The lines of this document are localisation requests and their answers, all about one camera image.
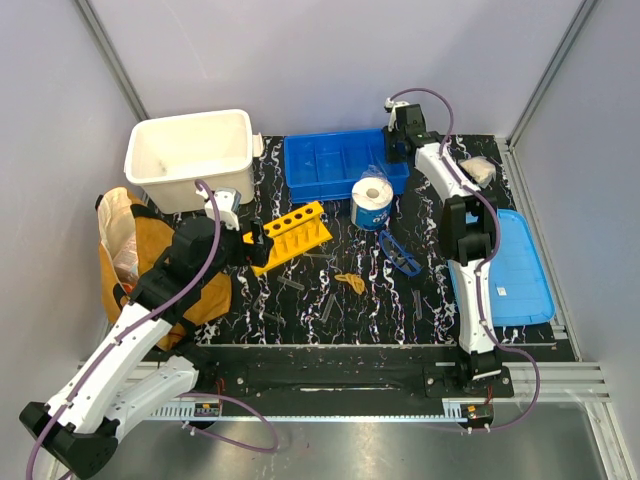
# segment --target gray wall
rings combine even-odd
[[[124,182],[134,118],[69,0],[3,1],[0,65],[0,478],[17,479],[33,445],[20,410],[103,325],[93,206]]]
[[[91,0],[152,116],[244,108],[263,133],[380,127],[428,86],[508,135],[579,0]],[[446,110],[425,102],[432,126]]]
[[[601,2],[517,145],[583,353],[640,468],[640,3]]]

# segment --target orange bag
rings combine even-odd
[[[174,230],[124,187],[107,192],[100,200],[97,212],[102,304],[109,322],[115,323],[129,301],[127,294],[135,286],[132,282],[147,272],[171,244]],[[230,306],[231,279],[218,273],[205,285],[200,300],[184,316],[200,326],[224,315]],[[176,325],[157,346],[170,350],[186,334],[182,325]]]

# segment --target metal floor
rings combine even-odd
[[[496,424],[519,413],[496,406]],[[260,455],[190,437],[178,424],[143,422],[96,480],[211,479],[601,479],[606,478],[586,413],[575,404],[541,404],[521,425],[473,437],[397,423],[280,423],[281,449]],[[258,423],[213,426],[267,445]]]

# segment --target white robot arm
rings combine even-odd
[[[205,211],[213,217],[209,194],[210,190],[203,195]],[[239,194],[218,189],[214,198],[220,231],[216,232],[211,218],[187,219],[174,233],[172,244],[140,277],[118,321],[83,368],[46,404],[31,402],[20,414],[20,421],[38,438],[36,447],[41,441],[78,478],[95,475],[127,433],[168,401],[189,392],[196,383],[199,388],[213,386],[215,368],[188,338],[171,350],[174,356],[164,366],[134,386],[124,384],[174,325],[183,325],[187,332],[195,328],[184,314],[218,272],[227,265],[264,266],[268,261],[273,240],[266,236],[261,221],[251,222],[256,241],[242,240],[236,216]],[[214,255],[210,252],[215,236],[220,248]],[[152,311],[162,313],[151,317]],[[31,468],[34,461],[32,453]]]
[[[420,147],[416,151],[416,169],[422,172],[431,182],[431,185],[438,192],[438,196],[444,201],[455,196],[467,197],[469,193],[464,187],[472,190],[479,190],[479,187],[464,176],[458,165],[453,161],[449,152],[443,152],[442,158],[438,152],[439,144],[430,143]],[[444,162],[448,162],[450,169],[457,170],[459,182],[450,172]],[[458,308],[460,309],[460,338],[459,343],[463,350],[467,353],[491,352],[495,345],[487,336],[485,329],[481,325],[480,306],[478,305],[478,297],[476,292],[476,269],[482,259],[469,260],[466,265],[462,265],[459,261],[452,260],[452,270],[456,277],[456,285],[458,286]],[[481,267],[482,277],[482,307],[484,308],[484,317],[491,332],[493,332],[493,323],[491,322],[491,305],[489,298],[489,266],[490,262],[485,263]],[[474,376],[474,380],[484,376],[499,374],[500,370],[489,371]]]
[[[419,105],[387,100],[385,109],[391,115],[389,126],[383,128],[387,160],[415,161],[415,168],[427,177],[444,203],[439,243],[451,262],[457,285],[458,343],[465,357],[463,376],[467,382],[495,377],[502,365],[485,330],[486,326],[494,334],[489,298],[490,262],[484,261],[495,246],[495,226],[485,207],[472,195],[480,189],[462,173],[446,148],[440,153],[440,142],[427,132]],[[471,222],[467,221],[468,214],[473,215]],[[480,315],[480,299],[486,324]]]

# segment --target white cylinder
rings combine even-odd
[[[393,187],[382,177],[365,177],[351,190],[351,221],[363,230],[377,230],[391,213]]]

